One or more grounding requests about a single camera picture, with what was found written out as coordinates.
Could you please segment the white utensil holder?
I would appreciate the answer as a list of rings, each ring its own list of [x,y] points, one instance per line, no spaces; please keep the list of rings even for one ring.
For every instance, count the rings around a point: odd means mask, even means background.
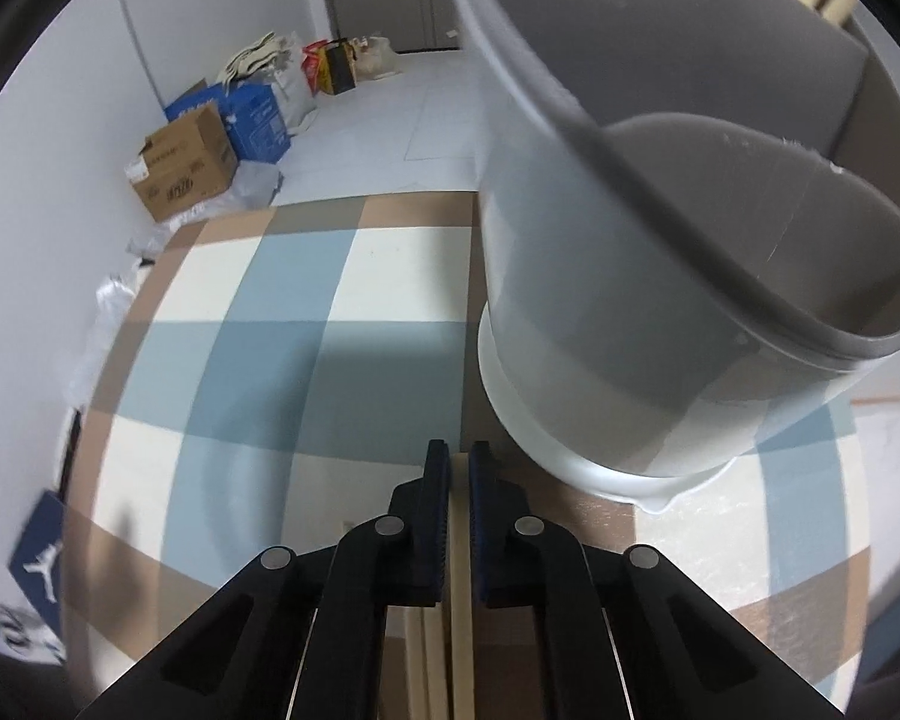
[[[900,355],[900,99],[800,0],[453,0],[481,103],[479,372],[649,512]]]

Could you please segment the blue cardboard box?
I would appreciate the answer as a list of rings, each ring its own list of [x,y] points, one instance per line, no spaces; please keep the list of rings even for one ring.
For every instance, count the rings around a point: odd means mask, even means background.
[[[276,164],[290,148],[290,135],[271,86],[261,83],[197,89],[165,107],[169,121],[214,103],[240,161]]]

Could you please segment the black yellow bag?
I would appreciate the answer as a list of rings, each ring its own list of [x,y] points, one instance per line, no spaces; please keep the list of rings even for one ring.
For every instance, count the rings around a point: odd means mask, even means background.
[[[338,96],[356,87],[352,46],[346,39],[329,41],[322,47],[318,83],[328,96]]]

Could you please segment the navy jordan shoe box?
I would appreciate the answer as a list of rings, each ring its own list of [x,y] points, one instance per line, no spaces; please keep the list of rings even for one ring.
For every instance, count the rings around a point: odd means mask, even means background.
[[[61,637],[64,505],[43,491],[20,532],[9,571],[43,624]]]

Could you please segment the checkered table mat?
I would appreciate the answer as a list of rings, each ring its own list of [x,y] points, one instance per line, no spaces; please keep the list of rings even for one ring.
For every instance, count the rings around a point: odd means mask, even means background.
[[[583,543],[649,543],[845,706],[866,624],[862,450],[833,401],[658,515],[520,452],[476,367],[468,193],[370,195],[180,229],[103,366],[66,494],[64,644],[87,704],[253,556],[385,511],[431,440],[493,447]]]

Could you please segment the red snack bag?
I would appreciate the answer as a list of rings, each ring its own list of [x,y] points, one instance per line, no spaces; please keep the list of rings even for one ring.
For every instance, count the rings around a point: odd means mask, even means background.
[[[325,87],[325,49],[329,46],[328,39],[318,39],[307,44],[302,49],[301,69],[307,78],[310,93],[317,94]]]

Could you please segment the white plastic bag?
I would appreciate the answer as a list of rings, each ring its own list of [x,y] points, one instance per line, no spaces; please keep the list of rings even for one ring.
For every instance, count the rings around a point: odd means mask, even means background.
[[[128,254],[133,265],[125,273],[109,275],[95,291],[95,316],[86,335],[73,373],[66,387],[68,405],[76,411],[86,411],[91,403],[103,364],[109,359],[119,329],[130,312],[131,305],[142,289],[155,259],[169,243],[167,231],[154,231],[145,238],[131,239]]]

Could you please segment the white shopping bag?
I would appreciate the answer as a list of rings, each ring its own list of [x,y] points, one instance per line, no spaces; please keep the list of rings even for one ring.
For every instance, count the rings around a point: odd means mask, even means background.
[[[351,37],[349,45],[357,82],[376,82],[400,73],[400,57],[388,37],[380,34]]]

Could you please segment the brown cardboard box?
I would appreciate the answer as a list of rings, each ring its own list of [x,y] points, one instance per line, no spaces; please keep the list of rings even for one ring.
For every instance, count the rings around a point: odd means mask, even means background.
[[[226,192],[237,166],[219,110],[208,103],[151,133],[125,176],[152,219],[162,223]]]

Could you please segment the beige tote bag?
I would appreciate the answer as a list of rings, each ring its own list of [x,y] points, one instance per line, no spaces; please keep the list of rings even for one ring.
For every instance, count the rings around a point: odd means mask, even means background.
[[[215,81],[224,86],[256,83],[276,85],[281,89],[301,85],[308,89],[302,70],[302,44],[295,32],[276,34],[267,32],[255,43],[240,49],[224,65]]]

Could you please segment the grey plastic parcel bag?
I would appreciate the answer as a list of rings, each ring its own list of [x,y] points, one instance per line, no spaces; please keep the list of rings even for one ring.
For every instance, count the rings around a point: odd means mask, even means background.
[[[207,200],[201,200],[188,210],[180,211],[165,221],[164,226],[175,232],[187,224],[208,221],[217,216],[244,213],[268,208],[283,185],[283,173],[276,164],[242,161],[233,174],[230,187]]]

